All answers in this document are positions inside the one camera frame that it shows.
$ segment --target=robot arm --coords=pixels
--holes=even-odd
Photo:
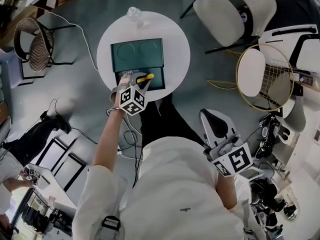
[[[252,157],[230,117],[211,109],[199,113],[204,128],[204,137],[209,146],[204,154],[224,177],[231,177],[247,170]]]

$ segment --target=white cloth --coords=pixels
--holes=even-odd
[[[0,184],[0,215],[5,214],[10,208],[11,196],[9,190],[3,184]]]
[[[4,148],[0,149],[0,215],[9,209],[12,196],[2,182],[9,178],[17,178],[23,169],[22,164],[10,152]]]
[[[95,239],[105,216],[118,215],[118,239],[247,239],[241,219],[250,206],[245,211],[242,204],[224,208],[215,191],[218,172],[203,150],[181,137],[147,145],[139,181],[120,212],[123,191],[116,176],[100,165],[90,168],[72,224],[73,238]]]

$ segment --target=seated person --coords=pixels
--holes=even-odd
[[[62,130],[68,134],[70,125],[60,115],[45,116],[22,137],[3,143],[0,148],[0,223],[5,229],[11,227],[5,212],[10,207],[12,192],[22,188],[32,188],[31,180],[26,180],[24,167],[45,148],[52,131]]]
[[[159,109],[152,101],[140,113],[143,161],[120,210],[125,188],[114,168],[123,116],[117,109],[107,119],[72,223],[73,239],[99,239],[107,216],[120,220],[120,228],[105,228],[110,235],[103,239],[266,239],[250,204],[238,203],[234,178],[207,160],[203,140],[179,115],[172,95]]]

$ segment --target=black pants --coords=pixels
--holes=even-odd
[[[57,119],[46,117],[35,124],[21,138],[4,143],[3,148],[9,151],[23,167],[28,165],[45,148],[49,135],[59,129]]]
[[[152,101],[140,113],[142,148],[155,140],[169,136],[186,138],[199,143],[201,146],[205,144],[171,102],[163,101],[159,107],[159,112],[156,103]]]

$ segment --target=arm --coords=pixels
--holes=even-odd
[[[219,173],[216,192],[221,198],[223,206],[228,210],[237,205],[238,201],[234,177],[223,177],[221,173]]]
[[[111,111],[93,158],[93,166],[104,166],[111,172],[116,163],[120,126],[124,111]]]
[[[6,187],[6,189],[10,193],[22,187],[25,187],[25,188],[34,187],[31,180],[20,180],[16,178],[8,178],[2,184]]]
[[[0,214],[0,224],[6,229],[9,230],[11,229],[11,224],[9,221],[9,218],[6,214]]]
[[[118,93],[114,107],[119,107]],[[92,239],[105,216],[119,213],[119,201],[124,191],[112,171],[116,163],[123,116],[121,109],[111,111],[102,132],[72,222],[74,239]]]

